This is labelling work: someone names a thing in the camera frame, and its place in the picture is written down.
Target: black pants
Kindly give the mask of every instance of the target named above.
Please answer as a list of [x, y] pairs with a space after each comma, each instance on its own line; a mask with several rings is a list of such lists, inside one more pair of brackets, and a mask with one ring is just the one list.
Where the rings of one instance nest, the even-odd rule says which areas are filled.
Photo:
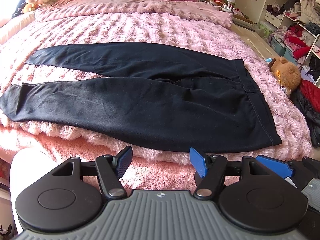
[[281, 143], [242, 60], [125, 42], [41, 49], [27, 63], [112, 77], [11, 85], [0, 108], [15, 122], [72, 125], [167, 151], [232, 153]]

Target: gray ribbed surface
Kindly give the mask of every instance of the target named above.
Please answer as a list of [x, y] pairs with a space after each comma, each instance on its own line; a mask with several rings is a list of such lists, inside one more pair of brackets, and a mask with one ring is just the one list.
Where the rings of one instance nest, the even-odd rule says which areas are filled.
[[320, 212], [320, 180], [313, 178], [301, 192], [308, 198], [309, 206]]
[[79, 230], [58, 235], [26, 230], [17, 239], [305, 240], [296, 230], [279, 236], [249, 234], [222, 217], [213, 202], [197, 200], [189, 191], [144, 190], [134, 190], [125, 200], [111, 201], [100, 217]]

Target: plastic storage box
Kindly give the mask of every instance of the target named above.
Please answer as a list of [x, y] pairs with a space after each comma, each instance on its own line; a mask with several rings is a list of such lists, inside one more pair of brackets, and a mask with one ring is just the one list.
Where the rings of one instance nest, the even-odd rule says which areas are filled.
[[271, 38], [270, 47], [282, 57], [285, 54], [286, 46], [283, 43], [278, 42], [274, 37]]
[[271, 23], [268, 22], [260, 22], [260, 29], [264, 30], [264, 36], [269, 38], [270, 34], [277, 30]]
[[294, 63], [295, 65], [297, 64], [297, 61], [295, 60], [295, 58], [292, 55], [292, 51], [288, 48], [286, 48], [285, 53], [283, 55], [287, 60], [289, 60], [290, 62]]

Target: white pants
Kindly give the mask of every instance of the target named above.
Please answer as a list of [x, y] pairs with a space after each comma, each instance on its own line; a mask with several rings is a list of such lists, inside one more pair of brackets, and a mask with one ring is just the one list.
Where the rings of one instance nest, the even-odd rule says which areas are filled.
[[22, 232], [22, 227], [15, 208], [18, 195], [56, 166], [58, 164], [47, 155], [31, 148], [19, 151], [13, 158], [10, 170], [10, 191], [14, 221], [19, 234]]

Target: pink fluffy blanket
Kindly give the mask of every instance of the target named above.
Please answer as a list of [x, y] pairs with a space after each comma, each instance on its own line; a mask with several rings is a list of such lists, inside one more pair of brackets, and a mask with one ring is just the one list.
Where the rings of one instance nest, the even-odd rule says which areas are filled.
[[[98, 76], [54, 66], [25, 65], [26, 59], [37, 49], [73, 43], [129, 41], [173, 45], [228, 59], [243, 59], [270, 106], [282, 144], [254, 152], [225, 155], [229, 160], [258, 154], [282, 160], [311, 155], [309, 130], [303, 115], [280, 90], [264, 60], [237, 34], [228, 30], [232, 24], [229, 13], [219, 12], [205, 3], [185, 1], [80, 0], [39, 9], [35, 19], [1, 48], [0, 78], [3, 80], [0, 95], [11, 83], [72, 81]], [[34, 135], [43, 132], [66, 140], [83, 137], [91, 144], [108, 147], [112, 152], [128, 145], [76, 127], [33, 121], [15, 123], [1, 111], [0, 120], [5, 127], [20, 127]], [[190, 163], [188, 153], [132, 147], [135, 156], [147, 160]]]

